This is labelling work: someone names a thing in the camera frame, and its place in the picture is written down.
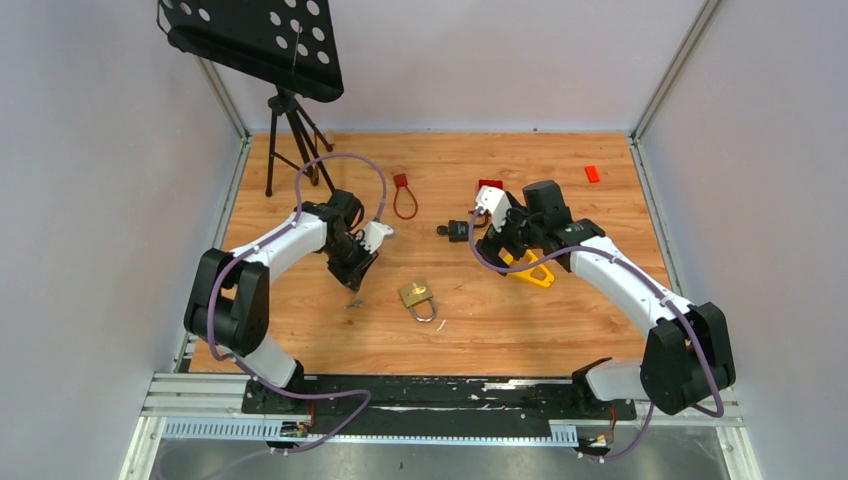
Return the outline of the black padlock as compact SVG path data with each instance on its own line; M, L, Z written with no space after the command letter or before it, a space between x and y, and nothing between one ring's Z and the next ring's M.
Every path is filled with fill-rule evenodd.
M472 230L484 229L488 226L488 218L484 217L480 222L449 220L446 225L438 225L436 233L448 239L451 243L466 242L470 238Z

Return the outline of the brass padlock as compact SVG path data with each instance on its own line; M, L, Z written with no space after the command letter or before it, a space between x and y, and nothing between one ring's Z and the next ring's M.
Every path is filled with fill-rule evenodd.
M417 280L398 289L398 295L411 317L421 323L429 323L437 316L437 305L434 294L426 280ZM420 305L426 305L429 312L420 313Z

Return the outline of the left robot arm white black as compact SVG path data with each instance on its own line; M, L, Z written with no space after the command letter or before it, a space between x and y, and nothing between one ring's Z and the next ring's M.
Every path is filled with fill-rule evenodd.
M252 243L232 251L212 248L200 258L185 329L267 381L268 400L283 413L298 411L307 389L295 379L301 364L269 332L270 288L304 257L324 254L334 278L358 292L379 248L395 233L379 219L356 230L361 210L357 197L337 190L323 203L299 205L283 224Z

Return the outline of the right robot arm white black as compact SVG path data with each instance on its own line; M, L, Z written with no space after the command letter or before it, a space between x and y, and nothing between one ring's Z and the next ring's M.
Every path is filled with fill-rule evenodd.
M472 244L485 267L514 272L501 254L521 257L539 250L529 268L556 261L593 286L641 332L641 359L612 358L574 373L571 403L584 417L596 417L614 400L648 401L667 415L692 408L714 418L724 414L721 392L736 381L727 321L711 302L697 305L653 279L616 246L595 222L576 219L553 180L523 188L517 200L510 192L482 187L473 216L490 224Z

